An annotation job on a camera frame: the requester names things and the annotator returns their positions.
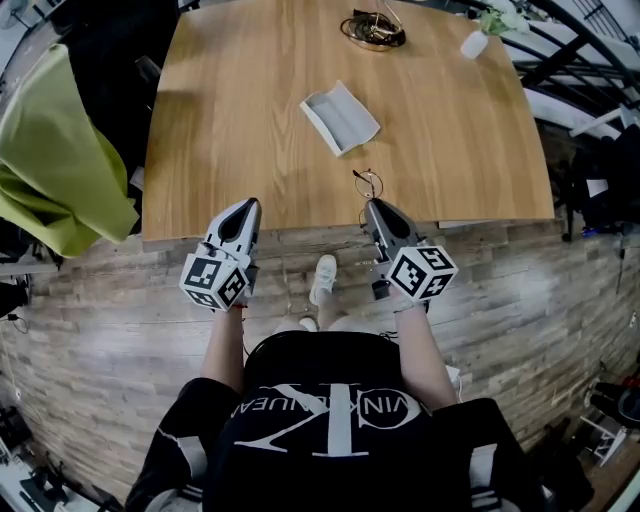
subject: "green cloth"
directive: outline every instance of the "green cloth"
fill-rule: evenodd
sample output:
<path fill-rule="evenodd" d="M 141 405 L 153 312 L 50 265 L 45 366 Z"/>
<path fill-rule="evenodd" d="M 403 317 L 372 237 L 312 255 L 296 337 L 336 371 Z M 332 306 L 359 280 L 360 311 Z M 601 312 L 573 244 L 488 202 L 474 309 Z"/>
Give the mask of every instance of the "green cloth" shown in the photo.
<path fill-rule="evenodd" d="M 123 241 L 138 219 L 122 159 L 87 116 L 69 53 L 54 45 L 0 122 L 0 217 L 62 256 L 99 237 Z"/>

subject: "person's leg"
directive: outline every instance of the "person's leg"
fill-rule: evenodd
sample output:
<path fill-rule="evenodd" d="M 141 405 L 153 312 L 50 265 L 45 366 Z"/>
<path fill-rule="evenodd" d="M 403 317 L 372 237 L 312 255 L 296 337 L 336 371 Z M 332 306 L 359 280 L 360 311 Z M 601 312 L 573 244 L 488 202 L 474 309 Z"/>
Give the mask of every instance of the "person's leg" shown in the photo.
<path fill-rule="evenodd" d="M 318 298 L 318 325 L 321 331 L 331 330 L 331 326 L 347 316 L 331 290 L 319 288 L 316 297 Z"/>
<path fill-rule="evenodd" d="M 325 254 L 318 260 L 309 302 L 318 306 L 318 325 L 321 331 L 328 330 L 338 318 L 346 315 L 331 293 L 337 272 L 338 264 L 331 254 Z"/>
<path fill-rule="evenodd" d="M 318 261 L 309 301 L 318 306 L 318 325 L 321 331 L 349 331 L 378 334 L 367 322 L 350 316 L 342 309 L 332 293 L 338 265 L 336 259 L 325 254 Z"/>

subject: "sneaker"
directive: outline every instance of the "sneaker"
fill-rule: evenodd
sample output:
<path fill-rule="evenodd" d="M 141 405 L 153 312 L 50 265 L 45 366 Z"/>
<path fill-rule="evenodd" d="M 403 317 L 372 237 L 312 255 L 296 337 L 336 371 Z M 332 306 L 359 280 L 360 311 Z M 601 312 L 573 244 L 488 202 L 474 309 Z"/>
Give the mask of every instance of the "sneaker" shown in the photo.
<path fill-rule="evenodd" d="M 319 289 L 333 290 L 333 283 L 336 280 L 336 274 L 338 272 L 338 264 L 336 259 L 331 254 L 325 254 L 318 261 L 316 266 L 316 275 L 313 278 L 313 284 L 311 285 L 311 292 L 309 293 L 309 302 L 314 306 L 318 305 L 317 292 Z"/>
<path fill-rule="evenodd" d="M 300 325 L 304 327 L 309 332 L 318 332 L 318 326 L 316 325 L 316 321 L 310 316 L 305 316 L 300 319 Z"/>

